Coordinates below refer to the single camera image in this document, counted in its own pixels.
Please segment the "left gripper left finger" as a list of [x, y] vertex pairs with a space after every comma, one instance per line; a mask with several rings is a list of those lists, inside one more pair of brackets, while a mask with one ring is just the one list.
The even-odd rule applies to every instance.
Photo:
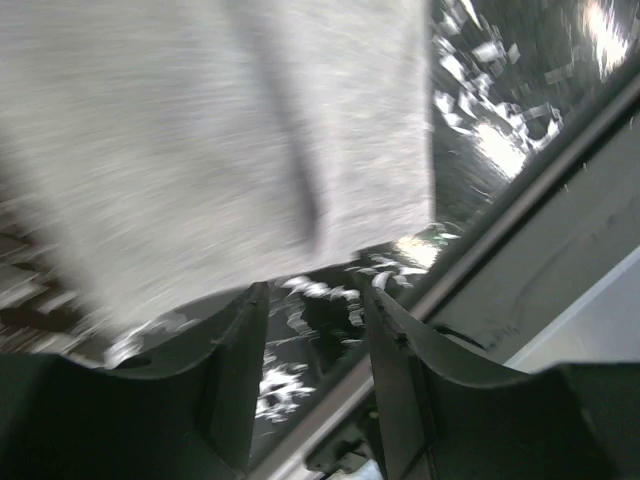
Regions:
[[258, 283], [114, 370], [1, 359], [5, 479], [242, 479], [269, 317]]

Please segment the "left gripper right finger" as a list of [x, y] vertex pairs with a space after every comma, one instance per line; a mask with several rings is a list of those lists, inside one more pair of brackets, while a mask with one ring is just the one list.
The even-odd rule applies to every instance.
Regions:
[[523, 373], [364, 293], [387, 479], [635, 479], [639, 367], [559, 364]]

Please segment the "grey t-shirt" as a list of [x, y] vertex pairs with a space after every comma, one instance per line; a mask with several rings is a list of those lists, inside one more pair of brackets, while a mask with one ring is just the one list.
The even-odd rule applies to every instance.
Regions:
[[434, 216], [427, 1], [5, 1], [1, 228], [121, 330]]

